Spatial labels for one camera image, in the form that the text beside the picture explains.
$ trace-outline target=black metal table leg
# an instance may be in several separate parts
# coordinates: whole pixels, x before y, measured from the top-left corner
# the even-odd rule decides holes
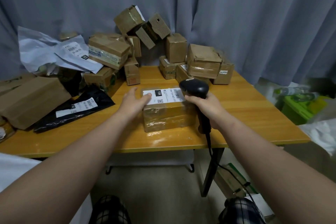
[[[223,152],[224,152],[225,148],[214,148],[212,149],[212,153],[213,153],[213,158],[217,161],[217,163],[219,163],[219,161],[222,158]],[[207,171],[207,175],[205,176],[205,180],[203,183],[203,188],[201,191],[201,196],[202,197],[206,197],[208,195],[211,183],[213,178],[215,177],[216,171],[217,171],[217,165],[216,163],[211,159],[210,160],[210,164],[208,167],[208,171]]]

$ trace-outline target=wooden table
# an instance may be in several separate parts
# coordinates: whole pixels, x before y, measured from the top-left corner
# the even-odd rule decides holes
[[[140,89],[159,86],[162,89],[178,86],[175,79],[165,80],[157,66],[140,68]],[[0,144],[0,152],[27,158],[49,157],[81,136],[97,127],[118,108],[123,95],[132,86],[124,83],[112,97],[116,105],[66,124],[59,128],[35,134],[18,130],[16,134]],[[310,139],[286,116],[268,102],[252,85],[234,72],[229,85],[210,85],[210,91],[221,101],[223,107],[252,128],[255,132],[274,144],[305,143]],[[211,132],[214,156],[220,159],[224,147],[228,145],[217,130]],[[194,127],[174,128],[145,133],[141,114],[123,133],[115,152],[146,152],[166,150],[186,150],[207,148],[206,140]],[[217,166],[210,163],[205,187],[210,187]]]

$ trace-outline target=person's left arm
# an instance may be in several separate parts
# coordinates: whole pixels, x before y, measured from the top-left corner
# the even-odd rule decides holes
[[[95,184],[125,129],[149,102],[124,95],[119,110],[97,128],[44,160],[0,193],[1,223],[69,223]]]

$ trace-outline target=hand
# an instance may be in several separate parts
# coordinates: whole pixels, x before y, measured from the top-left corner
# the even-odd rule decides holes
[[[221,116],[227,112],[214,94],[208,92],[206,99],[185,95],[185,99],[198,106],[201,112],[209,118],[212,128],[219,129],[218,122]]]
[[[124,116],[128,121],[134,119],[143,107],[150,101],[152,95],[150,93],[143,95],[141,99],[135,98],[137,87],[133,87],[129,92],[125,93],[123,102],[121,103],[117,113]]]

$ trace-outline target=black plastic mailer bag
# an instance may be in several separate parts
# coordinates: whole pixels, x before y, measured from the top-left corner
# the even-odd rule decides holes
[[[91,85],[76,100],[68,100],[33,125],[35,133],[57,128],[94,112],[113,106],[113,100],[102,90]]]

